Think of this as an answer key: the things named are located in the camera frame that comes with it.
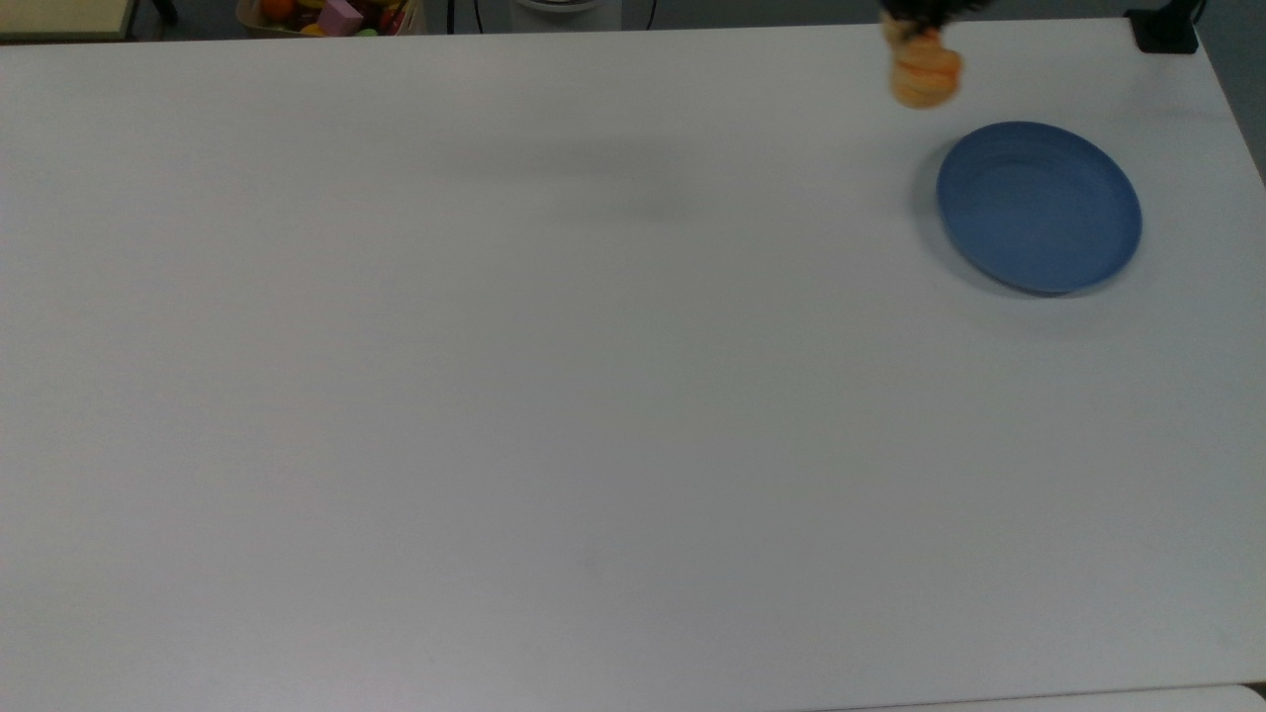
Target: floor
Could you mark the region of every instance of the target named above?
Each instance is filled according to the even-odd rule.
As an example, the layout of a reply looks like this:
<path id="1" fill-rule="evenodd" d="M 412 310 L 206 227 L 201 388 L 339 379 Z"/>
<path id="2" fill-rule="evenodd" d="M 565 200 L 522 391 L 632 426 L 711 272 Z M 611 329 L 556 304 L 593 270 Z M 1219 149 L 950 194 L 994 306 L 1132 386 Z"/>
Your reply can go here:
<path id="1" fill-rule="evenodd" d="M 457 32 L 472 33 L 472 1 L 481 1 L 487 32 L 504 32 L 510 0 L 457 0 Z M 160 32 L 149 0 L 141 0 L 138 37 L 165 41 L 244 39 L 237 0 L 175 0 L 180 23 Z M 652 0 L 624 0 L 625 29 L 646 27 Z M 1129 8 L 1157 8 L 1162 0 L 995 0 L 979 19 L 1119 18 Z M 875 0 L 658 0 L 656 29 L 870 23 Z M 428 0 L 432 28 L 444 27 L 444 4 Z M 1266 176 L 1266 1 L 1209 0 L 1200 35 L 1222 79 L 1257 170 Z"/>

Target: orange toy fruit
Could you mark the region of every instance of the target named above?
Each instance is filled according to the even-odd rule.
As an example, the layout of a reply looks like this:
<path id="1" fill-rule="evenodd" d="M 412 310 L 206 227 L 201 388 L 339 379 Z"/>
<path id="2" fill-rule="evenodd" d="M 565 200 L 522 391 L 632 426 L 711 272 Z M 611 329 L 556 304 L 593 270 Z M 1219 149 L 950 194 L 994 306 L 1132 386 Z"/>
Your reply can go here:
<path id="1" fill-rule="evenodd" d="M 913 27 L 884 15 L 884 38 L 893 49 L 893 96 L 912 109 L 931 109 L 958 91 L 962 56 L 941 46 L 941 32 L 912 37 Z"/>
<path id="2" fill-rule="evenodd" d="M 284 23 L 295 11 L 295 0 L 260 0 L 260 11 L 275 23 Z"/>

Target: basket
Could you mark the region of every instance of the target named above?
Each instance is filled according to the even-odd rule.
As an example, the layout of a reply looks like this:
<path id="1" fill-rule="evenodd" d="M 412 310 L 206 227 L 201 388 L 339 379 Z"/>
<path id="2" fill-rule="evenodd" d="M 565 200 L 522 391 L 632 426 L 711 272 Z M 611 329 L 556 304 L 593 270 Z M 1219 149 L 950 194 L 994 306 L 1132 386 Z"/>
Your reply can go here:
<path id="1" fill-rule="evenodd" d="M 396 32 L 396 35 L 427 34 L 427 18 L 425 13 L 422 11 L 422 0 L 404 1 L 404 19 L 400 22 L 400 30 Z M 237 16 L 242 27 L 246 28 L 246 33 L 251 37 L 310 37 L 320 39 L 313 34 L 301 34 L 289 29 L 268 27 L 268 18 L 263 16 L 263 11 L 260 9 L 260 0 L 238 0 Z"/>

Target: table surface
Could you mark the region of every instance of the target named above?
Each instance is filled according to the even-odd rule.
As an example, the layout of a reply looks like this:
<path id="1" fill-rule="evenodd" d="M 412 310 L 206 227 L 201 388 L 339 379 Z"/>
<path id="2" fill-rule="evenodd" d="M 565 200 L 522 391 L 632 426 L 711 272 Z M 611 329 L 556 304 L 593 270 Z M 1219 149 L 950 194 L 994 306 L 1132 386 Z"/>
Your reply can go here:
<path id="1" fill-rule="evenodd" d="M 1263 712 L 1266 702 L 1239 685 L 1031 697 L 927 704 L 898 712 Z"/>
<path id="2" fill-rule="evenodd" d="M 123 39 L 137 0 L 0 0 L 0 42 Z"/>
<path id="3" fill-rule="evenodd" d="M 931 113 L 875 27 L 0 48 L 0 706 L 1266 678 L 1266 195 L 1213 70 L 950 42 Z M 1010 119 L 1132 177 L 1118 280 L 948 246 L 938 162 Z"/>

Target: plate rim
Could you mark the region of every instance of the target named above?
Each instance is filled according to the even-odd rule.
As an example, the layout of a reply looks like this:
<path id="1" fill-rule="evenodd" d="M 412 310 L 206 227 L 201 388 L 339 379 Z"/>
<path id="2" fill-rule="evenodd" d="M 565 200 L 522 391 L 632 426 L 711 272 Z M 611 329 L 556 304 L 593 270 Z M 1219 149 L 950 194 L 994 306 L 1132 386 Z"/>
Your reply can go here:
<path id="1" fill-rule="evenodd" d="M 990 133 L 990 132 L 1000 130 L 1000 129 L 1004 129 L 1004 128 L 1013 128 L 1013 127 L 1023 127 L 1023 128 L 1027 128 L 1027 129 L 1031 129 L 1031 130 L 1036 129 L 1036 130 L 1044 132 L 1044 133 L 1048 133 L 1048 134 L 1052 134 L 1052 136 L 1058 136 L 1061 139 L 1065 139 L 1065 141 L 1071 139 L 1074 143 L 1081 144 L 1082 147 L 1087 147 L 1093 155 L 1095 155 L 1098 158 L 1100 158 L 1104 162 L 1104 165 L 1108 168 L 1108 171 L 1112 172 L 1112 174 L 1114 174 L 1114 179 L 1119 179 L 1119 181 L 1127 189 L 1127 194 L 1128 194 L 1127 210 L 1129 212 L 1128 218 L 1132 220 L 1133 224 L 1137 226 L 1137 228 L 1131 229 L 1129 231 L 1129 236 L 1125 238 L 1125 241 L 1123 241 L 1125 243 L 1125 250 L 1123 251 L 1123 255 L 1122 255 L 1119 262 L 1114 262 L 1113 266 L 1109 270 L 1106 270 L 1106 272 L 1103 276 L 1099 276 L 1099 277 L 1096 277 L 1096 279 L 1094 279 L 1093 281 L 1089 281 L 1089 283 L 1086 283 L 1086 281 L 1077 283 L 1077 285 L 1075 285 L 1075 286 L 1058 286 L 1058 288 L 1055 288 L 1055 289 L 1052 289 L 1051 285 L 1024 284 L 1024 280 L 1017 280 L 1017 279 L 1013 279 L 1013 277 L 1009 277 L 1009 276 L 1005 276 L 1005 275 L 1000 275 L 995 270 L 987 269 L 984 264 L 981 264 L 980 260 L 977 260 L 976 256 L 974 256 L 971 253 L 971 251 L 968 248 L 966 248 L 960 242 L 957 234 L 955 233 L 955 229 L 951 226 L 951 220 L 950 220 L 950 218 L 947 215 L 947 210 L 946 210 L 946 198 L 944 198 L 944 191 L 946 191 L 944 185 L 946 184 L 944 184 L 944 179 L 946 179 L 947 166 L 950 166 L 952 163 L 955 153 L 958 152 L 961 149 L 961 147 L 965 143 L 967 143 L 968 141 L 971 141 L 974 138 L 979 141 L 979 137 L 982 133 Z M 938 210 L 939 217 L 941 217 L 941 224 L 942 224 L 942 227 L 946 231 L 946 237 L 955 246 L 955 250 L 957 250 L 958 253 L 962 255 L 981 274 L 984 274 L 984 275 L 986 275 L 986 276 L 989 276 L 989 277 L 991 277 L 994 280 L 998 280 L 998 281 L 1000 281 L 1000 283 L 1003 283 L 1003 284 L 1005 284 L 1005 285 L 1008 285 L 1008 286 L 1010 286 L 1013 289 L 1019 289 L 1019 290 L 1029 291 L 1029 293 L 1033 293 L 1033 294 L 1047 294 L 1047 295 L 1071 294 L 1074 291 L 1082 291 L 1082 290 L 1086 290 L 1086 289 L 1091 289 L 1094 286 L 1099 286 L 1099 285 L 1101 285 L 1104 283 L 1108 283 L 1113 277 L 1118 276 L 1122 271 L 1124 271 L 1124 269 L 1134 260 L 1134 255 L 1138 252 L 1138 247 L 1142 243 L 1142 236 L 1143 236 L 1142 204 L 1139 203 L 1138 191 L 1134 189 L 1133 181 L 1129 180 L 1129 176 L 1120 167 L 1120 165 L 1117 163 L 1117 161 L 1113 160 L 1113 157 L 1109 156 L 1103 148 L 1100 148 L 1099 146 L 1096 146 L 1094 142 L 1086 139 L 1085 137 L 1082 137 L 1082 136 L 1080 136 L 1077 133 L 1074 133 L 1074 132 L 1071 132 L 1071 130 L 1069 130 L 1066 128 L 1052 125 L 1052 124 L 1047 124 L 1047 123 L 1042 123 L 1042 122 L 1033 122 L 1033 120 L 998 122 L 998 123 L 993 123 L 993 124 L 987 124 L 987 125 L 980 127 L 980 128 L 977 128 L 975 130 L 971 130 L 970 133 L 965 134 L 963 137 L 958 138 L 958 141 L 956 141 L 953 143 L 953 146 L 950 148 L 950 152 L 946 153 L 946 157 L 941 161 L 941 166 L 937 170 L 936 193 L 937 193 L 937 210 Z"/>

